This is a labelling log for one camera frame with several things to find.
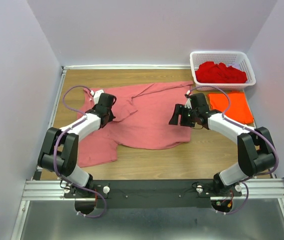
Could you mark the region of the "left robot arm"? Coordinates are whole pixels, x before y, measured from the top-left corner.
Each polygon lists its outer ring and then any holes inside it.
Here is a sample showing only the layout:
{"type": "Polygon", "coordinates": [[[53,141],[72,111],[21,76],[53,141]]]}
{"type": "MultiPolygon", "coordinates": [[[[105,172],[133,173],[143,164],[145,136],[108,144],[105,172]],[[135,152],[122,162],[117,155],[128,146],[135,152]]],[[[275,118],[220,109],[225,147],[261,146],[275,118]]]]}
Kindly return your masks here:
{"type": "Polygon", "coordinates": [[[103,128],[115,116],[112,106],[117,98],[102,90],[95,92],[95,105],[86,112],[78,111],[82,116],[75,122],[62,127],[47,130],[38,157],[38,166],[73,185],[79,196],[86,198],[93,190],[93,177],[77,164],[79,143],[89,134],[103,128]]]}

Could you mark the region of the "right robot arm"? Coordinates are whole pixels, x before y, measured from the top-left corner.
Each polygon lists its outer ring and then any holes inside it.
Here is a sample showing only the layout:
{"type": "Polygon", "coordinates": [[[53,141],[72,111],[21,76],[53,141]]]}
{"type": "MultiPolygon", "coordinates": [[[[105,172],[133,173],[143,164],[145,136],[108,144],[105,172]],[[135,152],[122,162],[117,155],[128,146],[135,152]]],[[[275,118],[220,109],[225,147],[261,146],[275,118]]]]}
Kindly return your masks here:
{"type": "Polygon", "coordinates": [[[278,156],[270,132],[265,127],[253,128],[228,118],[225,113],[210,109],[203,93],[186,95],[186,104],[176,104],[170,125],[194,127],[220,133],[237,145],[237,163],[213,177],[212,191],[223,196],[230,187],[278,167],[278,156]]]}

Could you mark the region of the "pink t-shirt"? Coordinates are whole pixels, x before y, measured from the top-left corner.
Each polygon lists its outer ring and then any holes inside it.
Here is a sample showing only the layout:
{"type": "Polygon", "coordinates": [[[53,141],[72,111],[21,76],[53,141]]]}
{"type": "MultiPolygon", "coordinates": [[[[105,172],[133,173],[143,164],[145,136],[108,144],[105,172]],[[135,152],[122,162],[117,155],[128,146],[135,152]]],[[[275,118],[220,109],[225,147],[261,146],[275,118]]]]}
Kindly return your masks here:
{"type": "Polygon", "coordinates": [[[115,119],[80,141],[79,167],[116,161],[118,145],[164,150],[189,142],[191,129],[169,121],[175,105],[186,102],[191,86],[191,81],[177,81],[104,89],[117,98],[112,106],[115,119]]]}

